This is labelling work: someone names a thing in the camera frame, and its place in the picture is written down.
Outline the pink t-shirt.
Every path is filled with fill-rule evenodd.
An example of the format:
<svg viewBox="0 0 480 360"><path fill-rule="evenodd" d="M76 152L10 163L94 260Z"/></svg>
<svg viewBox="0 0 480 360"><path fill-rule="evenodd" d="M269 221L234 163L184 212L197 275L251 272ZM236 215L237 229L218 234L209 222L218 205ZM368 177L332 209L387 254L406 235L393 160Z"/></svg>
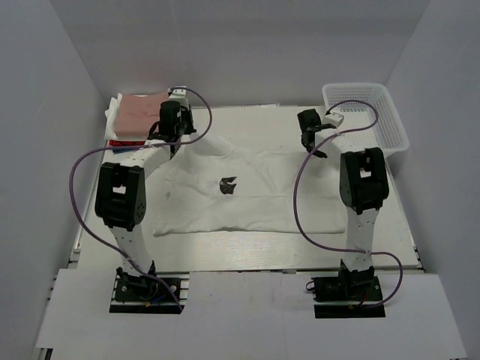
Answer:
<svg viewBox="0 0 480 360"><path fill-rule="evenodd" d="M119 140L146 140L149 130L160 120L160 107L168 93L137 96L123 94L115 116L113 130Z"/></svg>

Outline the white t-shirt with robot print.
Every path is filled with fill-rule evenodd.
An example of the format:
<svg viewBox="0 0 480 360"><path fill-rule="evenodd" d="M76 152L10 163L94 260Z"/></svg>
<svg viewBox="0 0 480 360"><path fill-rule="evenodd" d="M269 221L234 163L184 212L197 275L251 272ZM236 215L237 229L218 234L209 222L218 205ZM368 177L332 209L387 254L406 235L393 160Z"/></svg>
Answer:
<svg viewBox="0 0 480 360"><path fill-rule="evenodd" d="M154 236L252 231L295 233L293 206L306 233L346 229L338 171L302 151L241 147L207 136L181 149L147 180Z"/></svg>

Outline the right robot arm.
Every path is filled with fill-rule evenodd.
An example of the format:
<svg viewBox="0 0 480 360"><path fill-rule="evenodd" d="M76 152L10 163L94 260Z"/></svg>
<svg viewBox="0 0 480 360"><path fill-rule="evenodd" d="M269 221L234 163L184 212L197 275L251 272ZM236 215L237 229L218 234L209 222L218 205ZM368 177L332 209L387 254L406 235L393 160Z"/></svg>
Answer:
<svg viewBox="0 0 480 360"><path fill-rule="evenodd" d="M297 115L301 144L308 155L325 158L339 169L339 194L346 207L346 247L329 247L316 243L307 233L300 233L312 245L342 253L340 293L356 299L366 289L365 281L374 277L372 246L374 227L384 200L389 196L386 165L381 148L366 148L340 131L344 117L329 112L321 118L315 109Z"/></svg>

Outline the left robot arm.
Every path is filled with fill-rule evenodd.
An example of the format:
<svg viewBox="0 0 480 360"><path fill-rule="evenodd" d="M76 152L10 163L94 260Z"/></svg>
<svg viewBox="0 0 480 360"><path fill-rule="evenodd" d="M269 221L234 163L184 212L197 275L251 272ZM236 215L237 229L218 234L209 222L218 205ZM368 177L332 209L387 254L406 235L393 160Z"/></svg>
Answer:
<svg viewBox="0 0 480 360"><path fill-rule="evenodd" d="M118 248L127 256L122 271L136 276L133 291L141 299L158 292L155 262L148 254L142 222L146 215L146 179L179 150L184 135L196 131L187 100L166 100L160 105L160 120L151 126L148 147L136 150L119 163L100 167L95 214L113 234Z"/></svg>

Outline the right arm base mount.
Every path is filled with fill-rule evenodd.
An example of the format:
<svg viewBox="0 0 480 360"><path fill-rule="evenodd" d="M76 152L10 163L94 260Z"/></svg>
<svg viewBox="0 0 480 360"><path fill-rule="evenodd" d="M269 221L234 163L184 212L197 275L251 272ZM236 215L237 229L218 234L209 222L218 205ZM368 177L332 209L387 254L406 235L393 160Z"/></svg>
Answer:
<svg viewBox="0 0 480 360"><path fill-rule="evenodd" d="M317 319L375 319L386 316L380 281L374 268L349 271L335 276L313 277L305 285L313 294Z"/></svg>

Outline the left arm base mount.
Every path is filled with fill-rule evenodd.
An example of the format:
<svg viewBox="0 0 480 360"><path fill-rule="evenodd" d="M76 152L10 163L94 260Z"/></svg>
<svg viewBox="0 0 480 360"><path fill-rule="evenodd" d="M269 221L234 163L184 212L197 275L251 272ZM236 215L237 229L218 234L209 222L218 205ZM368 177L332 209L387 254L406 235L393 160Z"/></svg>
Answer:
<svg viewBox="0 0 480 360"><path fill-rule="evenodd" d="M111 314L178 315L188 297L188 277L163 277L166 286L142 275L116 269Z"/></svg>

